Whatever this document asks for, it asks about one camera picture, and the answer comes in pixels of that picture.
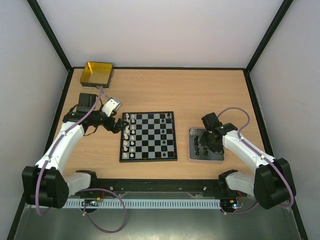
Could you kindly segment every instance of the wooden table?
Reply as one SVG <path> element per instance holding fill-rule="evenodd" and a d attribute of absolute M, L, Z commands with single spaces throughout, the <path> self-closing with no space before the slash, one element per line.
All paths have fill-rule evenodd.
<path fill-rule="evenodd" d="M 99 93 L 97 89 L 82 88 L 82 72 L 83 69 L 74 70 L 56 135 L 63 116 L 78 103 L 79 93 Z M 105 179 L 217 179 L 219 174 L 231 169 L 252 174 L 229 150 L 221 163 L 188 161 L 189 128 L 203 127 L 204 115 L 218 114 L 228 107 L 240 107 L 249 113 L 251 123 L 243 134 L 263 149 L 243 71 L 115 69 L 111 88 L 106 93 L 122 102 L 117 119 L 122 112 L 173 111 L 178 161 L 120 163 L 120 133 L 113 134 L 100 126 L 95 134 L 78 142 L 65 166 L 65 177 L 76 170 L 95 171 L 98 178 Z M 227 111 L 219 119 L 238 128 L 247 121 L 238 110 Z"/>

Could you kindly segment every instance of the wire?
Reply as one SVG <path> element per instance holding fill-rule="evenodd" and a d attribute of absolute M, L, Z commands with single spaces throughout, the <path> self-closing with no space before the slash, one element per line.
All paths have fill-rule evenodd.
<path fill-rule="evenodd" d="M 48 207 L 44 212 L 42 212 L 39 207 L 39 190 L 40 190 L 41 178 L 42 178 L 42 175 L 44 174 L 45 168 L 48 165 L 48 163 L 49 163 L 48 160 L 44 161 L 44 164 L 40 170 L 38 180 L 36 181 L 36 186 L 35 186 L 35 209 L 40 216 L 44 216 L 51 209 L 51 207 Z"/>
<path fill-rule="evenodd" d="M 90 136 L 91 134 L 94 134 L 97 131 L 97 129 L 98 129 L 98 127 L 96 127 L 93 132 L 90 132 L 90 133 L 83 135 L 83 136 L 84 137 Z"/>
<path fill-rule="evenodd" d="M 238 131 L 238 138 L 240 139 L 241 142 L 243 142 L 243 144 L 245 144 L 245 145 L 246 145 L 249 149 L 251 149 L 255 154 L 257 154 L 259 157 L 261 157 L 261 159 L 265 160 L 265 161 L 275 170 L 275 172 L 279 175 L 280 179 L 283 181 L 286 189 L 288 190 L 289 196 L 290 196 L 290 202 L 289 202 L 288 205 L 279 204 L 279 206 L 282 207 L 282 208 L 290 208 L 290 207 L 294 204 L 295 198 L 294 198 L 294 194 L 293 194 L 293 192 L 292 192 L 292 190 L 291 190 L 291 188 L 290 188 L 290 186 L 289 186 L 289 183 L 287 182 L 287 180 L 285 179 L 285 177 L 282 175 L 282 173 L 279 171 L 279 169 L 271 162 L 271 160 L 269 160 L 267 157 L 263 157 L 263 158 L 262 158 L 263 155 L 262 155 L 258 150 L 256 150 L 254 147 L 252 147 L 246 140 L 244 140 L 243 137 L 242 137 L 242 135 L 241 135 L 242 130 L 243 130 L 246 126 L 248 126 L 249 123 L 250 123 L 250 116 L 249 116 L 249 114 L 248 114 L 245 110 L 243 110 L 242 108 L 240 108 L 240 107 L 228 107 L 228 108 L 226 108 L 225 110 L 223 110 L 222 112 L 220 112 L 217 117 L 219 118 L 223 113 L 225 113 L 225 112 L 228 111 L 228 110 L 240 110 L 241 112 L 243 112 L 243 113 L 246 115 L 246 117 L 247 117 L 247 122 L 246 122 L 245 125 L 243 125 L 242 127 L 240 127 L 240 129 L 239 129 L 239 131 Z M 259 205 L 258 202 L 257 202 L 253 207 L 251 207 L 250 209 L 248 209 L 248 210 L 246 210 L 246 211 L 237 212 L 237 213 L 234 212 L 234 213 L 228 213 L 228 214 L 231 214 L 231 215 L 233 215 L 233 214 L 242 214 L 242 213 L 244 214 L 244 213 L 247 213 L 247 212 L 253 210 L 254 208 L 256 208 L 257 205 Z"/>
<path fill-rule="evenodd" d="M 60 137 L 55 141 L 54 145 L 52 146 L 49 154 L 48 154 L 48 158 L 50 159 L 55 151 L 55 149 L 57 148 L 58 144 L 60 143 L 60 141 L 62 140 L 62 138 L 70 131 L 72 130 L 75 126 L 77 126 L 78 124 L 80 124 L 83 120 L 85 120 L 89 114 L 96 108 L 101 95 L 104 93 L 104 89 L 102 88 L 102 86 L 100 87 L 100 92 L 98 95 L 98 98 L 96 99 L 95 103 L 93 104 L 93 106 L 90 108 L 90 110 L 79 120 L 77 121 L 75 124 L 73 124 L 71 127 L 69 127 L 67 130 L 65 130 L 65 134 L 61 134 Z M 49 163 L 49 160 L 44 161 L 44 164 L 40 170 L 38 179 L 36 181 L 36 187 L 35 187 L 35 208 L 36 208 L 36 212 L 40 215 L 43 216 L 45 215 L 50 208 L 48 208 L 45 212 L 41 212 L 40 211 L 40 206 L 39 206 L 39 191 L 40 191 L 40 184 L 41 184 L 41 179 L 42 179 L 42 175 L 44 174 L 45 168 L 47 166 L 47 164 Z"/>
<path fill-rule="evenodd" d="M 110 190 L 107 190 L 107 189 L 103 189 L 103 188 L 87 188 L 87 189 L 82 189 L 80 190 L 79 192 L 88 192 L 88 191 L 103 191 L 103 192 L 106 192 L 106 193 L 110 193 L 112 194 L 113 196 L 115 196 L 117 199 L 120 200 L 121 202 L 121 205 L 124 209 L 124 219 L 123 219 L 123 222 L 121 224 L 121 226 L 116 229 L 116 230 L 105 230 L 101 227 L 99 227 L 98 225 L 96 225 L 92 219 L 89 217 L 89 215 L 87 214 L 86 212 L 86 207 L 89 205 L 88 203 L 86 205 L 84 205 L 84 208 L 83 208 L 83 215 L 86 216 L 86 218 L 90 221 L 90 223 L 96 228 L 98 229 L 99 231 L 103 232 L 103 233 L 106 233 L 106 234 L 114 234 L 114 233 L 117 233 L 119 232 L 120 230 L 122 230 L 126 224 L 127 224 L 127 221 L 128 221 L 128 213 L 127 213 L 127 209 L 126 209 L 126 206 L 125 206 L 125 203 L 124 201 L 121 199 L 121 197 L 119 197 L 117 194 L 115 194 L 113 191 L 110 191 Z"/>
<path fill-rule="evenodd" d="M 245 199 L 244 199 L 244 197 L 242 196 L 241 192 L 239 192 L 239 191 L 236 191 L 236 192 L 239 194 L 239 198 L 238 198 L 238 199 L 241 199 L 241 202 L 242 202 L 243 204 L 245 204 Z"/>

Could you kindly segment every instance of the black and white checkered board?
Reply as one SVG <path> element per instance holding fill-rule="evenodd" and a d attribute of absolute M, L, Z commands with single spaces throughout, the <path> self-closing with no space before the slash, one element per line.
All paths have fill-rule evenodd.
<path fill-rule="evenodd" d="M 120 162 L 178 160 L 173 111 L 125 112 L 122 118 L 130 124 L 121 132 Z"/>

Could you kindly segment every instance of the white wall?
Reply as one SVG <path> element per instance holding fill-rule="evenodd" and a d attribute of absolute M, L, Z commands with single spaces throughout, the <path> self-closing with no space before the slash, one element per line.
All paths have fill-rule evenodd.
<path fill-rule="evenodd" d="M 72 66 L 241 67 L 283 0 L 38 0 Z"/>
<path fill-rule="evenodd" d="M 272 147 L 292 169 L 310 239 L 319 239 L 320 5 L 295 0 L 251 73 Z"/>
<path fill-rule="evenodd" d="M 21 173 L 42 156 L 67 71 L 26 0 L 0 7 L 0 236 L 20 202 Z"/>

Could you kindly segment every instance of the white robotic arm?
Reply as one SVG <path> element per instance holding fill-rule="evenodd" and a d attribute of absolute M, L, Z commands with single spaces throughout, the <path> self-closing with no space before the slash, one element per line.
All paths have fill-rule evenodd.
<path fill-rule="evenodd" d="M 248 141 L 245 137 L 241 136 L 241 140 L 238 137 L 238 131 L 232 130 L 227 132 L 226 135 L 222 137 L 222 144 L 226 149 L 234 152 L 248 167 L 252 170 L 253 173 L 256 172 L 256 169 L 259 168 L 260 165 L 268 165 L 268 163 L 261 158 L 261 155 L 270 159 L 273 162 L 274 157 L 270 156 L 255 145 L 253 145 L 250 141 Z M 252 148 L 254 148 L 257 152 L 260 153 L 258 155 L 252 149 L 250 149 L 247 145 L 244 144 L 245 141 Z M 225 181 L 231 190 L 241 191 L 248 195 L 254 196 L 254 183 L 255 176 L 254 175 L 245 175 L 241 172 L 234 172 L 229 174 Z"/>
<path fill-rule="evenodd" d="M 202 122 L 206 131 L 199 143 L 204 148 L 219 153 L 225 147 L 234 152 L 254 173 L 245 175 L 237 170 L 222 173 L 219 176 L 222 192 L 234 190 L 254 196 L 265 209 L 289 200 L 291 194 L 296 195 L 290 165 L 285 159 L 275 159 L 261 151 L 242 136 L 233 124 L 222 124 L 214 112 L 204 116 Z"/>
<path fill-rule="evenodd" d="M 110 98 L 105 105 L 101 106 L 100 110 L 92 111 L 87 115 L 85 120 L 72 127 L 88 113 L 95 99 L 95 94 L 81 93 L 78 105 L 76 106 L 76 112 L 73 112 L 74 108 L 72 108 L 64 116 L 64 123 L 61 126 L 59 134 L 44 156 L 35 166 L 27 166 L 23 170 L 22 181 L 26 203 L 35 204 L 35 189 L 38 174 L 46 161 L 48 163 L 46 163 L 44 169 L 43 181 L 41 181 L 43 184 L 40 185 L 39 194 L 41 206 L 62 208 L 69 196 L 90 186 L 92 176 L 95 176 L 94 172 L 79 171 L 66 178 L 62 177 L 66 162 L 77 142 L 84 136 L 89 126 L 97 128 L 102 125 L 108 131 L 118 133 L 129 124 L 122 119 L 119 119 L 117 123 L 115 122 L 113 116 L 117 113 L 116 110 L 119 109 L 121 103 L 116 99 Z"/>

